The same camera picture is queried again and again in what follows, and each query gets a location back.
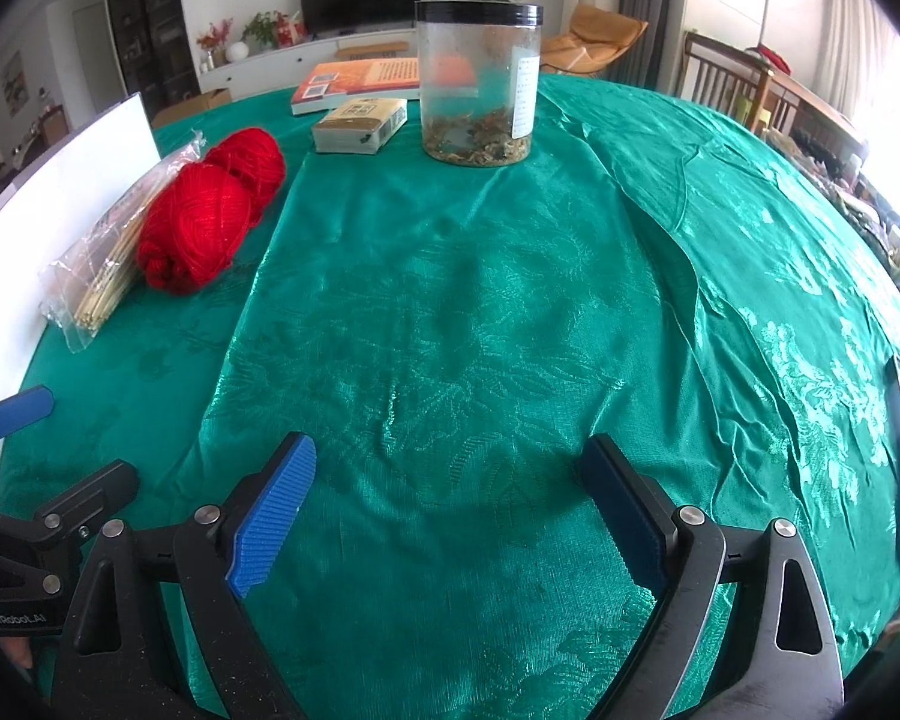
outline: transparent jar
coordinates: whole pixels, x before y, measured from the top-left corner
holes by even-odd
[[[424,151],[474,167],[530,153],[542,25],[539,5],[416,4]]]

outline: green tablecloth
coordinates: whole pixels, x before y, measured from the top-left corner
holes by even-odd
[[[259,124],[287,184],[203,292],[135,290],[76,356],[48,330],[26,384],[58,405],[7,441],[0,509],[122,457],[128,521],[177,522],[304,431],[317,480],[247,608],[310,717],[578,718],[652,604],[575,479],[608,432],[677,503],[794,520],[855,664],[900,599],[900,298],[826,200],[728,119],[597,81],[541,79],[499,170],[426,157],[415,103],[375,157],[314,153],[318,117],[279,92],[157,133]]]

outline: jar label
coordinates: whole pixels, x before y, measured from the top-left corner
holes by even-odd
[[[533,132],[533,111],[536,109],[536,80],[540,73],[540,57],[521,56],[516,61],[514,81],[514,129],[511,138],[524,138]]]

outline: black jar lid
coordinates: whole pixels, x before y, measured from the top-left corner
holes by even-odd
[[[543,26],[543,6],[526,2],[424,0],[416,4],[416,19],[430,23]]]

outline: tan leather chair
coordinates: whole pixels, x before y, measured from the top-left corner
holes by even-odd
[[[540,71],[596,77],[636,43],[647,22],[579,4],[570,31],[547,38],[540,47]]]

